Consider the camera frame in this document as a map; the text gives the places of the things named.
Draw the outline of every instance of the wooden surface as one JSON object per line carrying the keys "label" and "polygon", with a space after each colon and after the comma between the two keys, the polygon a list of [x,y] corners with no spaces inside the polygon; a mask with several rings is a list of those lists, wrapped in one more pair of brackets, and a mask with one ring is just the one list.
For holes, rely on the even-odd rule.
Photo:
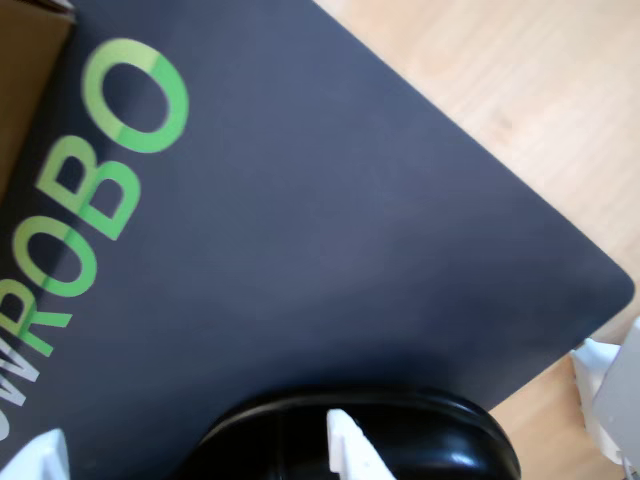
{"label": "wooden surface", "polygon": [[[640,282],[640,2],[317,0]],[[638,296],[595,338],[616,342]],[[525,479],[619,480],[568,357],[492,412]]]}
{"label": "wooden surface", "polygon": [[73,20],[0,0],[0,200]]}

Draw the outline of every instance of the black plastic part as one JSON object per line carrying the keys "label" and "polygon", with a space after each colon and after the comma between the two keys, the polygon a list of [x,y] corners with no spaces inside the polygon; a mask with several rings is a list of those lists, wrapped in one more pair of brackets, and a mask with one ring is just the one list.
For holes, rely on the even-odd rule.
{"label": "black plastic part", "polygon": [[520,478],[515,451],[495,420],[436,390],[312,392],[253,402],[219,421],[173,478],[335,480],[330,408],[356,420],[398,480]]}

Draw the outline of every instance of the white plastic part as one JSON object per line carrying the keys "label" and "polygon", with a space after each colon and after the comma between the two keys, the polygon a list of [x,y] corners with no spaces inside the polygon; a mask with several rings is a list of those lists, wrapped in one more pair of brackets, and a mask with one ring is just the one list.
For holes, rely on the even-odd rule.
{"label": "white plastic part", "polygon": [[618,345],[600,343],[587,338],[580,348],[571,351],[571,358],[576,372],[576,383],[580,392],[587,433],[609,460],[621,465],[620,449],[593,413],[593,399],[619,351]]}
{"label": "white plastic part", "polygon": [[640,466],[640,319],[593,401],[593,412],[632,465]]}
{"label": "white plastic part", "polygon": [[329,469],[339,474],[340,480],[395,480],[371,442],[344,410],[327,412],[327,435]]}
{"label": "white plastic part", "polygon": [[69,480],[69,457],[59,428],[27,443],[0,472],[0,480]]}

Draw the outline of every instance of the wooden floor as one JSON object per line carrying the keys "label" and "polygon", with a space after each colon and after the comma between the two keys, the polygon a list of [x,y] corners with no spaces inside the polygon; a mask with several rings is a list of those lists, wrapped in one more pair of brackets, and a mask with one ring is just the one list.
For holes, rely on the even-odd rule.
{"label": "wooden floor", "polygon": [[[640,282],[639,1],[316,1]],[[623,338],[639,298],[595,338]],[[525,479],[623,477],[568,357],[492,413]]]}

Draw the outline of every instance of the mouse pad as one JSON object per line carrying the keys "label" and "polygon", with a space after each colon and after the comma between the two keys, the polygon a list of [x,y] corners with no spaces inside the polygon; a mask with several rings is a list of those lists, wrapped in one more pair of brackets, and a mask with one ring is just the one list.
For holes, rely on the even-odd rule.
{"label": "mouse pad", "polygon": [[311,1],[76,0],[2,205],[0,460],[168,475],[328,384],[489,409],[633,284]]}

